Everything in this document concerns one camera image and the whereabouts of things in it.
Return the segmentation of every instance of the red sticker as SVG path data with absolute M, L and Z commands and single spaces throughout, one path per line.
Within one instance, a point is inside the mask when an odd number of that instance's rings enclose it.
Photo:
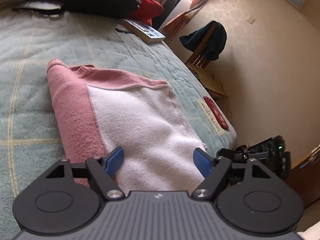
M 224 130 L 227 130 L 229 128 L 229 126 L 228 126 L 227 122 L 224 120 L 222 114 L 220 113 L 219 109 L 215 105 L 214 101 L 209 97 L 203 97 L 203 99 L 206 102 L 206 104 L 209 106 L 210 110 L 213 112 L 213 114 L 216 117 L 220 126 Z

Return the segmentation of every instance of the label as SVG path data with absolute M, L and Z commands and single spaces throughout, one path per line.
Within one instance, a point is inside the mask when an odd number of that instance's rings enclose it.
M 222 134 L 225 133 L 225 130 L 220 126 L 218 123 L 216 117 L 212 113 L 211 109 L 209 106 L 205 103 L 205 101 L 202 98 L 197 99 L 198 103 L 201 105 L 203 111 L 205 112 L 205 115 L 207 116 L 209 122 L 213 126 L 213 128 L 216 130 L 217 134 L 221 136 Z

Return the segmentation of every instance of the bed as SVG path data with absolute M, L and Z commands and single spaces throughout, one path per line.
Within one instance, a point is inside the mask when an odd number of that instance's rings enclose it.
M 99 16 L 66 13 L 50 18 L 0 11 L 1 239 L 19 232 L 11 211 L 14 198 L 64 157 L 46 78 L 52 58 L 166 80 L 211 156 L 236 145 L 230 123 L 221 136 L 215 131 L 198 101 L 209 94 L 164 43 L 145 44 L 115 28 L 123 29 L 116 20 Z

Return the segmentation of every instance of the metal screw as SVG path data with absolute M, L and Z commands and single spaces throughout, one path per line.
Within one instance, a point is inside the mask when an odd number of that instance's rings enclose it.
M 195 195 L 197 197 L 207 197 L 209 196 L 209 192 L 204 188 L 200 188 L 195 191 Z
M 109 190 L 107 192 L 107 196 L 109 198 L 119 198 L 119 197 L 122 196 L 122 192 L 120 190 L 117 190 L 117 189 Z
M 157 195 L 154 195 L 155 198 L 160 199 L 163 197 L 163 195 L 161 193 L 158 193 Z

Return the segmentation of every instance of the wooden furniture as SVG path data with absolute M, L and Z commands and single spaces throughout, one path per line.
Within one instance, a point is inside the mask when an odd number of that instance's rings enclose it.
M 308 155 L 302 162 L 290 171 L 289 178 L 285 182 L 301 197 L 305 208 L 320 200 L 320 156 L 305 166 L 309 161 Z
M 210 60 L 205 59 L 201 53 L 203 52 L 208 40 L 213 33 L 216 25 L 213 24 L 209 31 L 204 36 L 203 40 L 200 42 L 194 53 L 186 61 L 186 65 L 198 73 L 199 79 L 203 85 L 208 89 L 209 94 L 213 99 L 217 99 L 226 95 L 223 90 L 223 86 L 220 82 L 214 80 L 214 75 L 210 72 L 204 70 L 204 68 L 209 64 Z

